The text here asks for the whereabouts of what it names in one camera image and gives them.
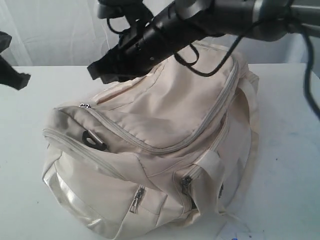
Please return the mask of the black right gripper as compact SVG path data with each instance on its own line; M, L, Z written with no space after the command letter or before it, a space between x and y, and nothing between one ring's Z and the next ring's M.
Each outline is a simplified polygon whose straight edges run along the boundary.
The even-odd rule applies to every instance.
M124 73L145 73L199 38L200 31L175 11L161 11L140 35L125 36L87 70L92 80L101 77L103 84L124 83L133 79Z

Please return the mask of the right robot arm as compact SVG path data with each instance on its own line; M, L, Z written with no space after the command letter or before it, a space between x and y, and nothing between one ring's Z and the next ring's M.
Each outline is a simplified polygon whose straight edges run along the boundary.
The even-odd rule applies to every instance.
M129 28L118 44L88 66L93 79L125 82L146 75L154 66L197 40L224 35L273 42L299 30L320 35L317 0L174 0L157 15L141 0L100 0L97 16L126 18Z

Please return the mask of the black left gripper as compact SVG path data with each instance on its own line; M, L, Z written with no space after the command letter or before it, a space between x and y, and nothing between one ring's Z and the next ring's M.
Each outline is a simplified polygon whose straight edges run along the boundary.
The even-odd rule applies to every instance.
M6 50L12 41L12 36L0 31L0 53ZM19 73L1 56L0 57L0 84L21 90L28 85L30 74Z

